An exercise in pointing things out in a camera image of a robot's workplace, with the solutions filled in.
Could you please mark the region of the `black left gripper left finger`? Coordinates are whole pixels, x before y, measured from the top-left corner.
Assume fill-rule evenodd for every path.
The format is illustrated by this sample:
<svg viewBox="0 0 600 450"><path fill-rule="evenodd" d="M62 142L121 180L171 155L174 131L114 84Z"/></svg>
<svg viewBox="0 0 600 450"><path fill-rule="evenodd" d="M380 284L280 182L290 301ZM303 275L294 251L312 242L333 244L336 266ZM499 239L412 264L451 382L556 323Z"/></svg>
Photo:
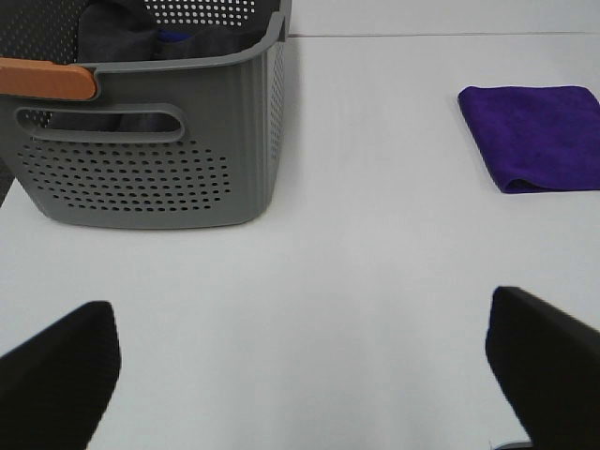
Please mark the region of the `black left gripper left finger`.
<svg viewBox="0 0 600 450"><path fill-rule="evenodd" d="M86 303L1 358L1 446L84 449L122 365L112 305Z"/></svg>

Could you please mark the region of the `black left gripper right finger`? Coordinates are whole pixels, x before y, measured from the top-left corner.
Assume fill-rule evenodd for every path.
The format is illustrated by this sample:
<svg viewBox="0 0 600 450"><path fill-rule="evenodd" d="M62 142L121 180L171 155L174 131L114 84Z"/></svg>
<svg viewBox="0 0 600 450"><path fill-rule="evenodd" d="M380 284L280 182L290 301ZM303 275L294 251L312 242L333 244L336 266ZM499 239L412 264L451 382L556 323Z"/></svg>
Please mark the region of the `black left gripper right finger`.
<svg viewBox="0 0 600 450"><path fill-rule="evenodd" d="M490 369L531 449L599 446L599 333L518 287L492 294Z"/></svg>

